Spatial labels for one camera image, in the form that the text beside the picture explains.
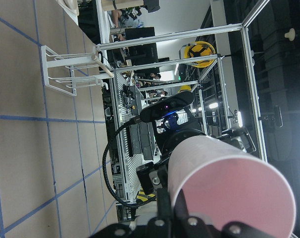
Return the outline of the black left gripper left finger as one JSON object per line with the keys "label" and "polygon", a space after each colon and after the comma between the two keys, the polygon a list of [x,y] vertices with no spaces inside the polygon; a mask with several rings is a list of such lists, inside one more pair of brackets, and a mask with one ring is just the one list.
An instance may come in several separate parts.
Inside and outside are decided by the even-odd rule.
{"label": "black left gripper left finger", "polygon": [[156,221],[165,222],[172,220],[170,194],[165,188],[157,190],[157,217]]}

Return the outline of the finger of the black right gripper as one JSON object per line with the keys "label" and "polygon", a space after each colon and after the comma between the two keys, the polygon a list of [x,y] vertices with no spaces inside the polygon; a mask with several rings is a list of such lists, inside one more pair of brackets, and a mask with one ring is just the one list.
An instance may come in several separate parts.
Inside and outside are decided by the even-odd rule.
{"label": "finger of the black right gripper", "polygon": [[253,153],[256,151],[254,142],[245,127],[233,127],[222,131],[221,140],[246,153]]}
{"label": "finger of the black right gripper", "polygon": [[166,164],[148,162],[137,167],[136,173],[146,195],[154,193],[159,188],[168,187],[168,167]]}

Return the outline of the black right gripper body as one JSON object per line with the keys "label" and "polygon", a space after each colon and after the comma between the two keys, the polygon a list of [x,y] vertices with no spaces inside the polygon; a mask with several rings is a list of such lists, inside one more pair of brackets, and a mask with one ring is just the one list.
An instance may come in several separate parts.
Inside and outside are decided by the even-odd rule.
{"label": "black right gripper body", "polygon": [[218,162],[256,159],[227,133],[215,138],[197,129],[182,129],[163,138],[162,161],[155,165],[159,174],[194,174]]}

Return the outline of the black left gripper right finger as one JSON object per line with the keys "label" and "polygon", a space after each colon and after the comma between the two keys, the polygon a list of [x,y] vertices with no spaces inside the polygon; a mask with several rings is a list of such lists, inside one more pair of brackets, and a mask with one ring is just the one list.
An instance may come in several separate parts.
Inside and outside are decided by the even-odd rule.
{"label": "black left gripper right finger", "polygon": [[189,211],[187,208],[185,195],[183,190],[181,189],[176,199],[176,219],[183,220],[186,219],[188,216],[189,216]]}

